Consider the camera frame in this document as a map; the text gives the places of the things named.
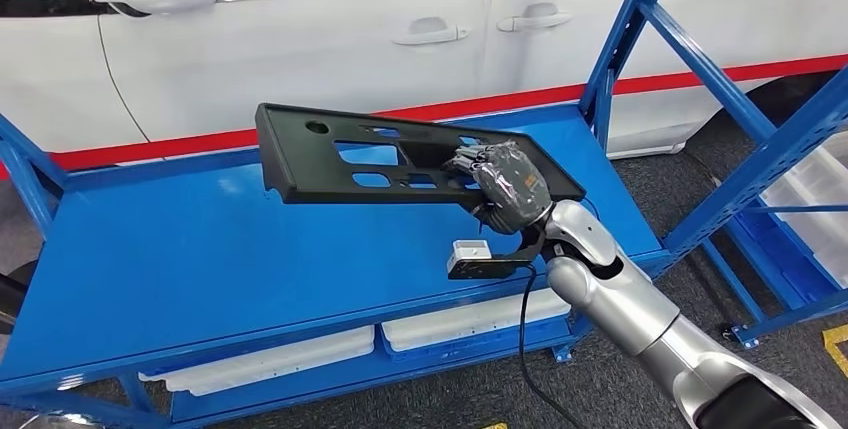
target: shelf surface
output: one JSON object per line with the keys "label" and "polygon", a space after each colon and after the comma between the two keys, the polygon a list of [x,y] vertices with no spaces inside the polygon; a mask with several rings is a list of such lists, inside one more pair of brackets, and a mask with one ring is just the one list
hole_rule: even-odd
{"label": "shelf surface", "polygon": [[[661,252],[574,105],[458,124],[532,135],[586,188],[625,252]],[[480,236],[458,206],[284,205],[263,190],[255,150],[97,171],[72,184],[0,365],[0,390],[17,378],[137,368],[501,297],[526,278],[447,279],[454,240],[484,237],[496,253],[519,243]]]}

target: yellow floor marking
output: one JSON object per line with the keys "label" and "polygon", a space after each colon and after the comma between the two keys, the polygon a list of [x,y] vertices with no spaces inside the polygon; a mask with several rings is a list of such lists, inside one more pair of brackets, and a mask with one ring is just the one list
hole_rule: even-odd
{"label": "yellow floor marking", "polygon": [[824,336],[824,350],[833,358],[833,362],[839,366],[845,377],[848,377],[848,358],[839,350],[837,344],[848,342],[848,324],[844,326],[834,327],[822,332]]}

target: black cable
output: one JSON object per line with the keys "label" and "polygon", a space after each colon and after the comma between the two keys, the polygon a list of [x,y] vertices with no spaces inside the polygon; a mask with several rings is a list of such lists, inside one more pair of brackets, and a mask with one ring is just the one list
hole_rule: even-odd
{"label": "black cable", "polygon": [[594,202],[592,202],[592,200],[591,200],[591,199],[589,199],[588,197],[584,197],[584,198],[583,198],[583,200],[584,200],[584,201],[586,201],[586,202],[588,202],[588,203],[589,203],[589,205],[590,205],[590,206],[592,206],[592,212],[594,212],[594,213],[595,213],[595,219],[597,219],[598,221],[600,221],[600,220],[601,220],[601,216],[600,216],[600,214],[598,214],[598,206],[596,206],[596,205],[595,205],[595,203],[594,203]]}
{"label": "black cable", "polygon": [[533,288],[533,283],[536,281],[536,267],[533,266],[533,264],[525,267],[530,269],[530,279],[527,281],[527,287],[524,289],[524,298],[521,299],[521,320],[518,323],[518,361],[521,365],[521,375],[524,376],[524,382],[527,383],[530,390],[536,393],[536,395],[543,401],[547,402],[548,405],[554,408],[554,410],[562,417],[568,420],[575,429],[585,429],[585,426],[577,420],[574,414],[560,406],[559,403],[551,398],[551,396],[545,394],[541,389],[539,389],[539,386],[530,379],[530,373],[527,372],[527,364],[524,362],[524,321],[527,316],[527,300],[530,298],[530,289]]}

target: white car body panel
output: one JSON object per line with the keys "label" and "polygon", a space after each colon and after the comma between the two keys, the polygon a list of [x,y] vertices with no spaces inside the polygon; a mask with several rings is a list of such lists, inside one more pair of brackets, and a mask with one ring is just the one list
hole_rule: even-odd
{"label": "white car body panel", "polygon": [[[161,140],[250,128],[265,101],[376,112],[569,86],[588,78],[621,1],[224,0],[144,18],[0,19],[0,103],[66,152],[143,142],[121,97]],[[722,67],[848,54],[844,1],[661,0]],[[648,26],[621,77],[687,71]],[[616,95],[610,154],[675,152],[719,109],[702,86]]]}
{"label": "white car body panel", "polygon": [[[261,102],[374,112],[473,98],[487,3],[232,0],[101,20],[124,100],[148,137],[167,139],[251,127]],[[464,35],[427,43],[416,28]]]}
{"label": "white car body panel", "polygon": [[145,142],[109,78],[97,18],[0,18],[0,111],[42,149]]}
{"label": "white car body panel", "polygon": [[[571,16],[556,27],[504,32],[489,24],[482,95],[583,83],[589,78],[622,0],[492,0],[491,21],[550,3]],[[660,0],[719,66],[848,52],[845,0]],[[621,78],[687,72],[650,26]],[[767,82],[738,84],[747,92]],[[675,152],[721,109],[703,86],[613,98],[611,157]]]}

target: white car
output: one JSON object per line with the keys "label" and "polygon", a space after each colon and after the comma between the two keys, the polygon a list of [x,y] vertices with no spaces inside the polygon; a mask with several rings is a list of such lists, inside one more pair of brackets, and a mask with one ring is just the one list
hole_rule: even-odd
{"label": "white car", "polygon": [[[748,92],[848,63],[846,1],[661,2]],[[0,0],[0,112],[48,151],[104,148],[84,166],[238,145],[265,101],[439,120],[574,100],[621,2]],[[721,109],[645,31],[613,157],[675,152]]]}

